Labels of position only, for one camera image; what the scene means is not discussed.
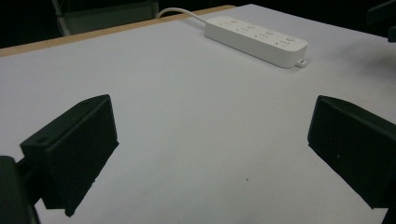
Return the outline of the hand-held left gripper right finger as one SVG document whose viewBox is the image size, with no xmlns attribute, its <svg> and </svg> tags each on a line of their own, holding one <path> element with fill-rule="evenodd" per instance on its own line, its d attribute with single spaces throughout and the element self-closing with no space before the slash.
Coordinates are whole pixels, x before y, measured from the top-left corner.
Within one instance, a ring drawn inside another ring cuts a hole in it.
<svg viewBox="0 0 396 224">
<path fill-rule="evenodd" d="M 370 207 L 396 207 L 396 124 L 320 95 L 307 140 Z"/>
</svg>

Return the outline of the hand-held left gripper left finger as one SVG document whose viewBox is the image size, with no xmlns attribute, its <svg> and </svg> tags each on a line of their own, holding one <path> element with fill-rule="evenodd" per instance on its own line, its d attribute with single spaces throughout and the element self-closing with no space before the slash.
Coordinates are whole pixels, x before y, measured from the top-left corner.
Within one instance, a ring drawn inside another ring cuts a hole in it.
<svg viewBox="0 0 396 224">
<path fill-rule="evenodd" d="M 30 201 L 73 216 L 118 145 L 109 95 L 74 105 L 21 143 Z"/>
</svg>

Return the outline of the dark object at table edge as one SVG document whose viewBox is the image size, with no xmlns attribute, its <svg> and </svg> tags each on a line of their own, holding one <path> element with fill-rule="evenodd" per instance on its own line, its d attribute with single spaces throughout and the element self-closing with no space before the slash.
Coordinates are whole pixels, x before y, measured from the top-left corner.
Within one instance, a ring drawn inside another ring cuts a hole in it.
<svg viewBox="0 0 396 224">
<path fill-rule="evenodd" d="M 396 0 L 387 0 L 384 3 L 371 7 L 366 13 L 368 24 L 375 24 L 389 18 L 396 19 Z M 396 43 L 396 24 L 388 28 L 387 38 L 389 43 Z"/>
</svg>

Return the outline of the white power strip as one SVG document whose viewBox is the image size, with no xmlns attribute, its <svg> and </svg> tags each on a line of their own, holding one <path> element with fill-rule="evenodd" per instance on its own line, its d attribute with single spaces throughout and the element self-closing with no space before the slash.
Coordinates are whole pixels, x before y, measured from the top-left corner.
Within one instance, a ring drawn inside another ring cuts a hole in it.
<svg viewBox="0 0 396 224">
<path fill-rule="evenodd" d="M 205 37 L 281 68 L 306 65 L 305 40 L 245 21 L 225 16 L 209 19 Z"/>
</svg>

